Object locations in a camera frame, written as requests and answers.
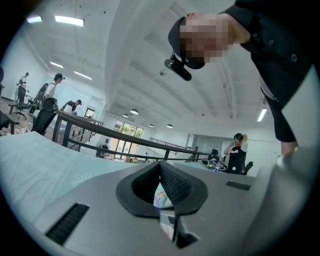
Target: gray plastic surface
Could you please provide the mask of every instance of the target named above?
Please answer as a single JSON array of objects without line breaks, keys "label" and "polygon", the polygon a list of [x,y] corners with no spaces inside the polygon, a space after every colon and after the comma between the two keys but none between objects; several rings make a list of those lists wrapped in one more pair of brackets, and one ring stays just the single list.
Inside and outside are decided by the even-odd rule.
[{"label": "gray plastic surface", "polygon": [[[170,164],[202,180],[208,188],[208,198],[202,207],[196,213],[178,219],[177,227],[182,227],[184,233],[190,233],[198,239],[187,247],[179,249],[169,240],[158,219],[135,217],[119,203],[116,195],[119,181],[146,165],[133,166],[85,181],[49,205],[34,222],[34,226],[45,234],[74,203],[80,203],[88,205],[90,209],[63,245],[66,249],[63,254],[66,256],[71,255],[71,251],[87,256],[238,255],[240,251],[252,251],[252,236],[259,240],[259,229],[255,227],[261,225],[259,218],[266,222],[259,210],[270,201],[265,198],[266,191],[272,189],[268,186],[270,177],[275,180],[273,183],[281,177],[289,184],[293,181],[292,178],[286,178],[291,175],[289,172],[273,168],[272,165],[262,168],[255,178],[203,171],[174,162]],[[251,188],[245,191],[227,186],[228,181],[248,184]],[[296,194],[305,196],[300,189]],[[287,196],[283,194],[282,199],[286,200]],[[286,214],[280,214],[280,219],[283,220]],[[45,237],[46,243],[53,243],[48,240]]]}]

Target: white wall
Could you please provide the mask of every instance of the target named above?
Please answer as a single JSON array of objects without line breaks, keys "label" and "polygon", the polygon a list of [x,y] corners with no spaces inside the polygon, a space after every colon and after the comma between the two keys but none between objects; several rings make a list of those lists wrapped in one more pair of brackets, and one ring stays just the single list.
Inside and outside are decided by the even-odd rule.
[{"label": "white wall", "polygon": [[26,79],[27,94],[34,97],[46,75],[45,68],[32,54],[22,32],[18,32],[7,48],[1,66],[4,71],[1,96],[13,100],[17,90],[16,84],[20,78],[29,73]]}]

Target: glass door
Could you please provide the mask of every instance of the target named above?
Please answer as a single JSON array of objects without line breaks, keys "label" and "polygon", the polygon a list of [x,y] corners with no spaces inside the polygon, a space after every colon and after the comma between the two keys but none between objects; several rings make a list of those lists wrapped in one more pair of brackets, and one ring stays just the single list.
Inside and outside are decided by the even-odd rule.
[{"label": "glass door", "polygon": [[[116,151],[117,151],[117,152],[123,152],[123,150],[124,150],[124,145],[125,145],[125,141],[124,141],[124,140],[119,140],[119,143],[118,143],[118,145],[117,145],[117,147],[116,147]],[[116,155],[115,155],[115,158],[121,159],[121,155],[116,154]]]}]

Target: black vent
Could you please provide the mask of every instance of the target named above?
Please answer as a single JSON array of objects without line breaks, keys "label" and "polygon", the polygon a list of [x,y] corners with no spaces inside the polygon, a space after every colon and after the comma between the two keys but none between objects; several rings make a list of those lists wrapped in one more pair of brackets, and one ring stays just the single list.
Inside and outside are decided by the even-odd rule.
[{"label": "black vent", "polygon": [[239,189],[239,190],[245,190],[248,191],[251,188],[251,185],[248,184],[243,184],[243,183],[239,183],[239,182],[235,182],[235,181],[228,181],[226,183],[227,186]]},{"label": "black vent", "polygon": [[57,244],[63,245],[88,209],[87,205],[74,204],[45,235]]}]

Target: ceiling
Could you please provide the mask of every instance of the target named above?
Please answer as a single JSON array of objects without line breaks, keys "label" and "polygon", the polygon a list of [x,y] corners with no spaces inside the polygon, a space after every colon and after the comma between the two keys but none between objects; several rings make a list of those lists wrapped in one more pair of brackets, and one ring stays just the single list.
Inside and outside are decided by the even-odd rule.
[{"label": "ceiling", "polygon": [[[129,119],[155,128],[201,115],[256,122],[266,106],[258,71],[241,46],[202,69],[187,68],[189,82],[164,65],[172,54],[168,33],[179,17],[194,10],[218,13],[233,2],[52,0],[35,12],[43,22],[28,24],[27,36],[50,69],[55,68],[52,61],[64,65],[66,77],[77,77],[74,70],[92,77],[87,83],[105,94],[107,110],[114,115],[136,108],[139,115]],[[57,23],[54,15],[84,19],[85,25]],[[271,114],[263,119],[272,121]]]}]

